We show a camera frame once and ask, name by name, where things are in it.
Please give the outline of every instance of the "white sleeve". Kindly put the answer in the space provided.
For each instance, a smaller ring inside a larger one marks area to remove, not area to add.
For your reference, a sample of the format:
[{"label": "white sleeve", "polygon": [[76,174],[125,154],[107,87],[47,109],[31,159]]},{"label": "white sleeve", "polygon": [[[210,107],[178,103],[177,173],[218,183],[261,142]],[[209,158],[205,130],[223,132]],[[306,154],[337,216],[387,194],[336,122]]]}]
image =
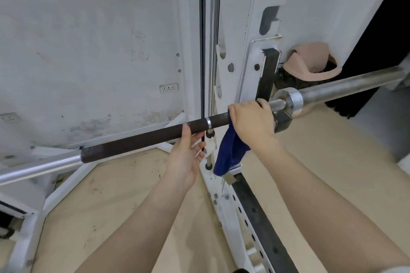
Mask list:
[{"label": "white sleeve", "polygon": [[410,273],[410,266],[400,266],[398,268],[385,270],[381,273]]}]

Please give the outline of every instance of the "black curtain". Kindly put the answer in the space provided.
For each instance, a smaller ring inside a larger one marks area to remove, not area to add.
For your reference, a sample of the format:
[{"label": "black curtain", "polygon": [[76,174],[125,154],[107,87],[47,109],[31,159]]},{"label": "black curtain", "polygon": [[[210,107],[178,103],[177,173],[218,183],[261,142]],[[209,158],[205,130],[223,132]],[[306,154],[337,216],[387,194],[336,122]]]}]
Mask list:
[{"label": "black curtain", "polygon": [[[410,0],[383,0],[334,80],[397,66],[410,51]],[[341,116],[355,116],[377,91],[371,89],[328,101]]]}]

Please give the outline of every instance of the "blue towel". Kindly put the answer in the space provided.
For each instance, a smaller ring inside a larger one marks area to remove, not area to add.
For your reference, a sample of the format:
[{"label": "blue towel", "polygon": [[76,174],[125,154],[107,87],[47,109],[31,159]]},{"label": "blue towel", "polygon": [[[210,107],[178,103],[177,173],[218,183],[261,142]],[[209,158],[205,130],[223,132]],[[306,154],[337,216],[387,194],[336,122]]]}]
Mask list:
[{"label": "blue towel", "polygon": [[241,141],[233,128],[232,121],[229,119],[229,128],[223,136],[221,145],[219,146],[214,174],[222,176],[230,169],[235,168],[241,162],[245,152],[249,150],[249,146]]}]

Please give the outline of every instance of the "hand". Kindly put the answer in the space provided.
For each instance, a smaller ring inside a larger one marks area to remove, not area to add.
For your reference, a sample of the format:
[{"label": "hand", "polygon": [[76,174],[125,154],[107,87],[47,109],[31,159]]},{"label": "hand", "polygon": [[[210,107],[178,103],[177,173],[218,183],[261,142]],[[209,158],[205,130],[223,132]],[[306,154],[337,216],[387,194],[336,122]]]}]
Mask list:
[{"label": "hand", "polygon": [[201,151],[205,147],[204,141],[193,146],[202,136],[204,132],[191,136],[191,129],[184,124],[182,137],[172,147],[167,161],[167,172],[181,181],[185,191],[193,186],[199,172],[199,163],[205,157],[205,153]]},{"label": "hand", "polygon": [[236,133],[251,149],[267,136],[274,135],[274,116],[271,107],[264,99],[258,99],[258,103],[251,100],[228,106]]}]

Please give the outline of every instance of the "person's right arm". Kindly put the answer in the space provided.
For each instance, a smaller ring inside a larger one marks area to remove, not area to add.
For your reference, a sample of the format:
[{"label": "person's right arm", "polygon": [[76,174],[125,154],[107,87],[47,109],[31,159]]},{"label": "person's right arm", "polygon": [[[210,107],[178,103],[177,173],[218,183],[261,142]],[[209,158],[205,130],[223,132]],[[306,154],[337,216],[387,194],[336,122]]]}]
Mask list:
[{"label": "person's right arm", "polygon": [[409,257],[364,213],[306,168],[274,137],[265,100],[229,106],[233,126],[273,177],[295,224],[328,272],[381,272]]}]

